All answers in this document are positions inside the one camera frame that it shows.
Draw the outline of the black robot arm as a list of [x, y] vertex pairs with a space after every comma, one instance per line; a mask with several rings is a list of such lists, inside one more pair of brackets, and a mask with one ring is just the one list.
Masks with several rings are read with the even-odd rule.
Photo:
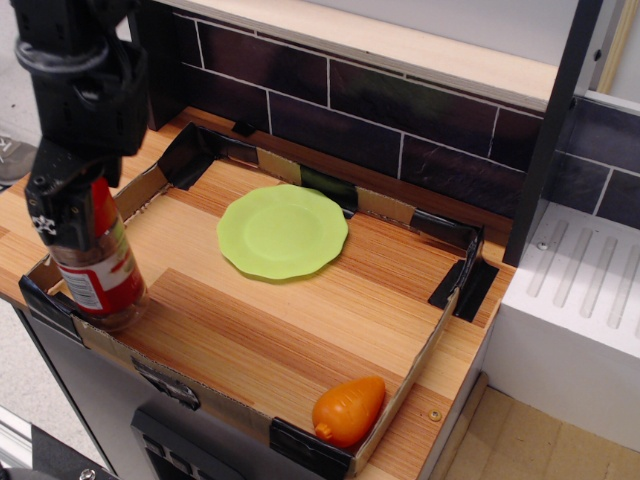
[[42, 138], [25, 188], [47, 246], [93, 248], [92, 186], [118, 185], [147, 130], [147, 54], [118, 37], [137, 1], [14, 1], [18, 63], [30, 74]]

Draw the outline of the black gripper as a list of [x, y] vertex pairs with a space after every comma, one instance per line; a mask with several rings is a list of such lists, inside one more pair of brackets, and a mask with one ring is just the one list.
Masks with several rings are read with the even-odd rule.
[[25, 187], [27, 209], [43, 243], [92, 248], [95, 202], [92, 186], [99, 179], [119, 185], [122, 157], [105, 149], [72, 148], [42, 138]]

